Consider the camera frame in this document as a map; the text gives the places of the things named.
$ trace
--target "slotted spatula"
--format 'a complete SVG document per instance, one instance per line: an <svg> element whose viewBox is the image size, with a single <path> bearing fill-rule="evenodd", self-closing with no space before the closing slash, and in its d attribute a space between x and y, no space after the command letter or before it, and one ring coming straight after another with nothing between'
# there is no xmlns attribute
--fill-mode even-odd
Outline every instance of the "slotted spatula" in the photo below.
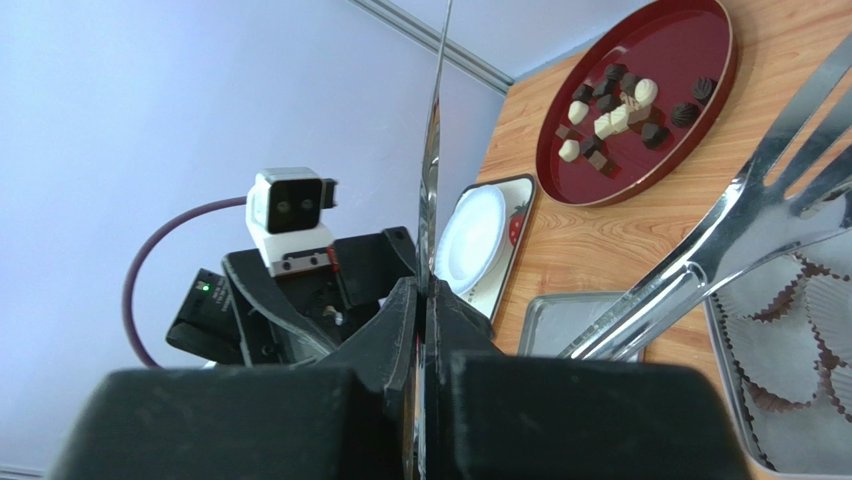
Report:
<svg viewBox="0 0 852 480"><path fill-rule="evenodd" d="M796 92L751 158L692 232L561 354L625 360L719 287L852 226L852 146L801 192L787 190L852 124L852 89L770 185L767 174L852 65L852 35Z"/></svg>

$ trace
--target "silver tray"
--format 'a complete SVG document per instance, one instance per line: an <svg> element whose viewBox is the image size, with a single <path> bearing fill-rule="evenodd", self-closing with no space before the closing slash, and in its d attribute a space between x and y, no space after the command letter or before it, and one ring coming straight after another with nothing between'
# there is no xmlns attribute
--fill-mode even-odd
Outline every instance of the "silver tray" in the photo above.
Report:
<svg viewBox="0 0 852 480"><path fill-rule="evenodd" d="M518 355L556 357L624 292L540 295L530 301ZM640 353L631 361L641 361Z"/></svg>

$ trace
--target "strawberry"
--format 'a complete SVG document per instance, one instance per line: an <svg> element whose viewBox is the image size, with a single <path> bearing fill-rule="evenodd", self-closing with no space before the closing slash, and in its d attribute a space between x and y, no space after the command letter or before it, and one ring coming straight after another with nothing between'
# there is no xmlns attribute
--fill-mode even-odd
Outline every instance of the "strawberry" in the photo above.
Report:
<svg viewBox="0 0 852 480"><path fill-rule="evenodd" d="M524 217L527 215L527 204L515 207L515 213L509 217L509 242L515 247L521 238L521 229L524 227Z"/></svg>

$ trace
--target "metal utensil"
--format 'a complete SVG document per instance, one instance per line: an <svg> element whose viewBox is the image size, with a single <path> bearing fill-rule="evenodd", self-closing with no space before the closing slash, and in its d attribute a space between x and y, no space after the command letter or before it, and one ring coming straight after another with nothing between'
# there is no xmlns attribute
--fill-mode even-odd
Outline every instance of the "metal utensil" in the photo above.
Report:
<svg viewBox="0 0 852 480"><path fill-rule="evenodd" d="M852 124L852 90L844 93L778 179L764 184L767 173L850 65L852 35L784 107L704 219L560 357L627 359L719 287L779 255L852 226L852 147L801 192L785 197Z"/></svg>
<svg viewBox="0 0 852 480"><path fill-rule="evenodd" d="M429 296L429 279L435 265L435 214L438 211L438 160L441 154L441 72L444 65L444 46L450 26L453 1L447 2L441 43L438 44L438 71L432 92L432 107L426 130L426 146L420 178L420 221L417 231L417 285L423 298Z"/></svg>

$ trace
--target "camera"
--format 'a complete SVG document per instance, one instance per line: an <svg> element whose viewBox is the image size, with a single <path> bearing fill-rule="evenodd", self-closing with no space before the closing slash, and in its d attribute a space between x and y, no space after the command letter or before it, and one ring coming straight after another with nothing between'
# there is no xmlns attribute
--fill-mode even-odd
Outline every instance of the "camera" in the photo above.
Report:
<svg viewBox="0 0 852 480"><path fill-rule="evenodd" d="M335 206L336 185L305 167L268 168L257 174L246 198L246 225L272 276L300 270L293 267L301 257L309 266L318 265L310 258L334 241L320 222L320 212Z"/></svg>

